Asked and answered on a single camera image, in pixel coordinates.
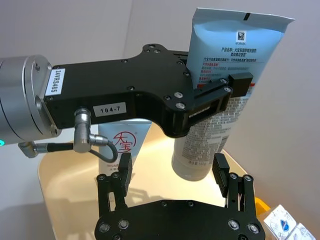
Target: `small packet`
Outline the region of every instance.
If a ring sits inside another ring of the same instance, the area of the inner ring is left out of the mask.
[[[287,212],[282,205],[277,206],[270,214],[263,220],[276,240],[286,240],[289,234],[297,225],[296,220]]]
[[[295,226],[286,240],[316,240],[316,238],[302,225],[302,223],[299,223]]]

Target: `white tube with red logo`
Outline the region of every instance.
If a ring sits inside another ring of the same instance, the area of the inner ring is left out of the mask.
[[[113,163],[107,163],[99,159],[99,174],[110,176],[113,172],[117,172],[123,153],[131,153],[133,166],[150,126],[151,121],[140,118],[99,124],[99,135],[112,141],[118,151],[118,158]],[[99,153],[107,158],[113,156],[108,146],[100,146]]]

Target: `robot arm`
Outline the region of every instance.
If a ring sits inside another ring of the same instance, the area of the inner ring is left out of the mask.
[[[234,79],[194,90],[186,59],[186,52],[159,44],[145,45],[130,59],[54,67],[40,55],[0,59],[0,140],[57,137],[75,126],[81,108],[90,112],[92,124],[145,118],[167,136],[183,137],[194,124],[224,111],[232,94],[248,90]]]

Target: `wall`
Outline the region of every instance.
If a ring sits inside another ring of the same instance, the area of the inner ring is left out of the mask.
[[[144,44],[187,51],[196,7],[271,13],[296,18],[265,69],[226,150],[254,176],[256,194],[282,203],[320,236],[319,47],[315,0],[135,0],[125,56]]]
[[[121,58],[131,4],[131,0],[2,0],[0,57],[42,54],[53,65]],[[50,141],[72,139],[69,129]],[[8,145],[0,148],[0,156],[0,239],[53,240],[37,174],[43,155],[28,159],[18,146]]]

